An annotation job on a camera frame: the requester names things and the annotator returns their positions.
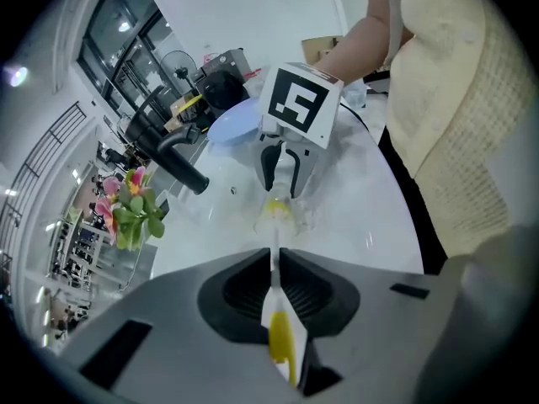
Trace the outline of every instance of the blue plate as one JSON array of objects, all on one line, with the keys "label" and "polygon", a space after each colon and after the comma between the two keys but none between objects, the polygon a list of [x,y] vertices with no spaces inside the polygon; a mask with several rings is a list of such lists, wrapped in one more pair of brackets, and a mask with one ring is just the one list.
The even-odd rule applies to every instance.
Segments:
[{"label": "blue plate", "polygon": [[208,139],[216,144],[237,145],[249,139],[259,128],[260,114],[257,98],[248,98],[221,115],[208,131]]}]

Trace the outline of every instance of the yellow sweater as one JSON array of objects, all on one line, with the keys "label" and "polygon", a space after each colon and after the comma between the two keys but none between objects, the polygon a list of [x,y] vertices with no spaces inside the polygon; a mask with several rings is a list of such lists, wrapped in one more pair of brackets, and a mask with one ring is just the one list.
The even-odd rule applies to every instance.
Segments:
[{"label": "yellow sweater", "polygon": [[387,128],[451,257],[510,225],[485,161],[536,96],[531,63],[489,0],[402,0],[415,36],[391,66]]}]

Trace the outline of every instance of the black pants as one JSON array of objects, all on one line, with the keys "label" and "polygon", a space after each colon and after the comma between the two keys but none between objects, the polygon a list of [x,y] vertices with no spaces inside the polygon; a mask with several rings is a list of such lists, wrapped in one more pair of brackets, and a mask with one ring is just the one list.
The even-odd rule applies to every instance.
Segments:
[{"label": "black pants", "polygon": [[446,252],[440,244],[435,228],[432,226],[429,212],[424,204],[419,187],[408,174],[408,169],[393,149],[389,132],[384,129],[378,144],[380,151],[386,158],[387,164],[393,171],[395,179],[403,192],[404,199],[410,210],[415,232],[418,236],[419,249],[423,258],[425,274],[439,274],[444,262],[447,260]]}]

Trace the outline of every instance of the railing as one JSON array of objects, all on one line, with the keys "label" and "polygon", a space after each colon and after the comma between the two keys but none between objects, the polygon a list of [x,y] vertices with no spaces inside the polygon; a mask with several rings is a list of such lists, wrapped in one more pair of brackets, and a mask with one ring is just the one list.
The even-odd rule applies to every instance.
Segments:
[{"label": "railing", "polygon": [[35,144],[11,188],[6,190],[6,199],[0,213],[0,294],[8,306],[11,306],[10,276],[13,254],[29,200],[61,144],[70,139],[73,131],[85,119],[86,114],[79,108],[78,102],[64,112]]}]

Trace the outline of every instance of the person's arm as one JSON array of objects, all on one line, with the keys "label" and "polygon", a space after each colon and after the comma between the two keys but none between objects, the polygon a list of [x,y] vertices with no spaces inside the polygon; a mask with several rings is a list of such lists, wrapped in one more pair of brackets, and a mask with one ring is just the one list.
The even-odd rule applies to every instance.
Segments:
[{"label": "person's arm", "polygon": [[[367,15],[315,66],[349,84],[380,67],[389,49],[389,0],[369,0]],[[413,35],[403,30],[401,45]]]}]

